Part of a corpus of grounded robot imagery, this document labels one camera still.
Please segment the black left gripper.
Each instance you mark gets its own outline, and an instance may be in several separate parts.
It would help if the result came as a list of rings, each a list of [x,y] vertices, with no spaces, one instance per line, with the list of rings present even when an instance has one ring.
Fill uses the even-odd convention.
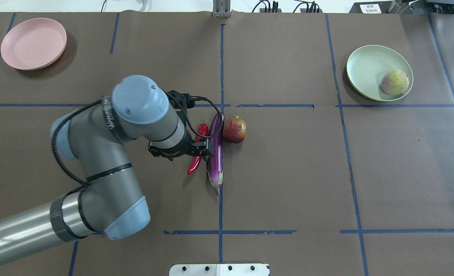
[[[195,142],[195,152],[192,150],[192,142],[181,141],[175,146],[165,147],[159,146],[158,143],[149,142],[148,152],[153,157],[162,157],[173,161],[174,158],[181,156],[199,156],[202,158],[213,157],[213,144],[210,139],[201,139]]]

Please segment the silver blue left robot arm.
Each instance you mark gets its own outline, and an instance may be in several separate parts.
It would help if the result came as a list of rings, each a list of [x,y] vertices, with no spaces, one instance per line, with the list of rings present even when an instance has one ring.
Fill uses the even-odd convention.
[[[149,77],[132,75],[110,96],[56,120],[53,155],[79,187],[52,202],[0,220],[0,266],[97,231],[112,240],[142,230],[150,221],[146,197],[125,148],[143,136],[155,157],[215,156],[213,139],[195,141],[187,109],[208,101],[175,91],[165,92]]]

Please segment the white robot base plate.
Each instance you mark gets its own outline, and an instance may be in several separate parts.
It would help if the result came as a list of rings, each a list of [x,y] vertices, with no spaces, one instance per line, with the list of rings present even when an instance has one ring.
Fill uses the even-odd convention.
[[[177,264],[169,276],[270,276],[270,268],[262,263]]]

